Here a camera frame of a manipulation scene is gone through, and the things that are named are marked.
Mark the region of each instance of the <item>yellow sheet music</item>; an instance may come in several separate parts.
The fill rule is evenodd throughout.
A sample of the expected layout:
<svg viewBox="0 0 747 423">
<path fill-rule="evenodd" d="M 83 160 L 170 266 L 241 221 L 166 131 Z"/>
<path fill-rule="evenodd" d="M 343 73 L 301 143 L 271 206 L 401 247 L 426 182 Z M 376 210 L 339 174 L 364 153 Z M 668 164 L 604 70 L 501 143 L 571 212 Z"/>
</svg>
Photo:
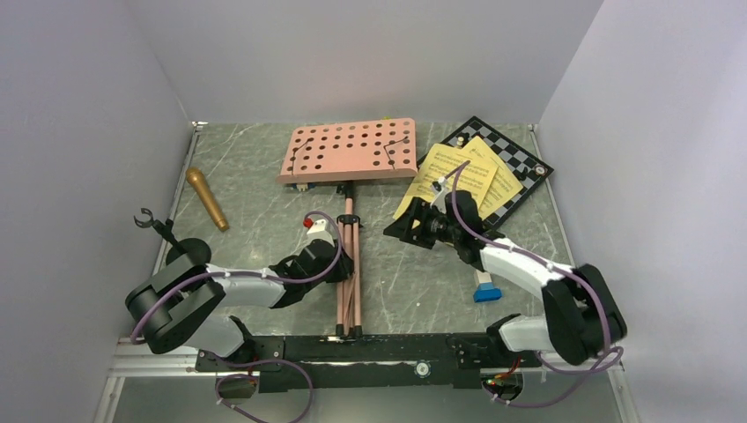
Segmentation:
<svg viewBox="0 0 747 423">
<path fill-rule="evenodd" d="M 469 191 L 472 193 L 475 202 L 481 204 L 498 169 L 496 164 L 491 160 L 481 159 L 476 154 L 470 154 L 448 145 L 436 144 L 431 147 L 431 151 L 425 156 L 418 174 L 404 194 L 402 202 L 395 211 L 395 219 L 402 216 L 402 213 L 407 210 L 413 197 L 421 197 L 429 202 L 433 201 L 434 194 L 431 190 L 433 181 L 438 181 L 439 177 L 445 176 L 467 160 L 471 160 L 471 162 L 462 171 L 457 188 Z M 452 189 L 453 182 L 454 178 L 449 178 L 447 182 L 449 189 Z"/>
<path fill-rule="evenodd" d="M 493 176 L 483 202 L 478 202 L 480 204 L 480 218 L 485 219 L 518 194 L 522 185 L 511 172 L 511 169 L 508 168 L 508 165 L 491 150 L 481 137 L 473 137 L 462 150 L 471 156 L 492 161 L 498 169 Z"/>
</svg>

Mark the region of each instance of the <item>gray marble surface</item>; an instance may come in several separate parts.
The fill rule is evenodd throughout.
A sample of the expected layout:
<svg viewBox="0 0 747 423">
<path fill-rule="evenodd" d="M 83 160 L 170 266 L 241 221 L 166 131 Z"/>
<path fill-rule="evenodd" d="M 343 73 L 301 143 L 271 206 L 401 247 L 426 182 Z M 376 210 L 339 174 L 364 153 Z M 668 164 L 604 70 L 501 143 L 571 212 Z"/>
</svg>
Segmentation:
<svg viewBox="0 0 747 423">
<path fill-rule="evenodd" d="M 231 228 L 220 233 L 195 191 L 184 185 L 176 217 L 177 238 L 207 241 L 212 262 L 228 268 L 260 269 L 290 255 L 303 239 L 301 219 L 321 210 L 344 212 L 344 199 L 332 186 L 308 192 L 275 183 L 292 131 L 298 124 L 208 124 L 197 142 L 192 166 L 207 176 Z M 417 123 L 418 156 L 459 123 Z M 526 125 L 495 125 L 527 150 L 535 146 Z M 499 301 L 476 304 L 474 271 L 450 247 L 414 247 L 382 231 L 393 219 L 410 180 L 359 182 L 356 213 L 361 230 L 361 291 L 365 333 L 483 331 L 511 313 L 537 315 L 539 301 L 505 280 Z M 568 263 L 558 217 L 546 186 L 538 189 L 501 227 L 519 245 L 556 262 Z M 333 334 L 336 290 L 319 285 L 297 304 L 282 309 L 222 308 L 256 335 Z"/>
</svg>

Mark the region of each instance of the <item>gold cylinder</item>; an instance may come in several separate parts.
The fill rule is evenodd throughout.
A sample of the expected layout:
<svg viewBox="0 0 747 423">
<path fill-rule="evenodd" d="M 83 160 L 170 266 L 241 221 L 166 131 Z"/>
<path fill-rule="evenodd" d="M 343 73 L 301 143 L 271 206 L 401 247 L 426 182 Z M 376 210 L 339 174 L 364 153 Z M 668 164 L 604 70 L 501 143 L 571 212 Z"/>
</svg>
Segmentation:
<svg viewBox="0 0 747 423">
<path fill-rule="evenodd" d="M 228 220 L 223 214 L 223 211 L 220 210 L 218 202 L 215 201 L 215 197 L 212 195 L 212 191 L 210 190 L 210 186 L 208 186 L 205 175 L 196 167 L 190 167 L 184 174 L 187 176 L 187 182 L 189 182 L 189 185 L 192 185 L 192 188 L 195 189 L 195 192 L 200 197 L 200 201 L 203 202 L 208 214 L 211 215 L 211 219 L 213 223 L 215 223 L 215 226 L 220 229 L 220 232 L 228 230 Z"/>
</svg>

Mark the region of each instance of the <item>black and white checkered pattern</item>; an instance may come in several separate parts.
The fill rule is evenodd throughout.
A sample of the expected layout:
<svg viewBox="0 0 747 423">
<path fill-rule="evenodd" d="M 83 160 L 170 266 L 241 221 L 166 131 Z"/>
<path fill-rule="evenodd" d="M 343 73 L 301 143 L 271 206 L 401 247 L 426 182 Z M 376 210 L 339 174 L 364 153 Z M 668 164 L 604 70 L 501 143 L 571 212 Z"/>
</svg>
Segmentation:
<svg viewBox="0 0 747 423">
<path fill-rule="evenodd" d="M 491 150 L 495 152 L 508 168 L 519 178 L 524 186 L 518 194 L 511 198 L 508 203 L 503 204 L 495 213 L 485 219 L 485 224 L 490 228 L 500 226 L 508 216 L 511 215 L 523 201 L 534 192 L 534 190 L 552 173 L 552 167 L 524 150 L 514 141 L 496 131 L 487 123 L 476 116 L 472 116 L 464 125 L 457 128 L 441 144 L 457 146 L 457 139 L 464 137 L 465 145 L 474 137 L 479 135 Z M 424 158 L 418 160 L 420 165 Z"/>
</svg>

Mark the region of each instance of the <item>white wall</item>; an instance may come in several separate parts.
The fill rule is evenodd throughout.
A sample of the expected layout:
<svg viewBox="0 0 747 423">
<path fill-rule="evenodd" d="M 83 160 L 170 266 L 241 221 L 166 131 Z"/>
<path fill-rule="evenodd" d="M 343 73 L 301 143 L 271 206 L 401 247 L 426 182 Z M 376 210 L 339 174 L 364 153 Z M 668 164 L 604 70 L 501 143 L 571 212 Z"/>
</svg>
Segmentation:
<svg viewBox="0 0 747 423">
<path fill-rule="evenodd" d="M 601 3 L 129 0 L 209 122 L 538 122 Z"/>
<path fill-rule="evenodd" d="M 0 420 L 91 421 L 191 125 L 123 2 L 0 10 Z"/>
<path fill-rule="evenodd" d="M 747 3 L 607 0 L 540 122 L 643 421 L 744 421 Z"/>
</svg>

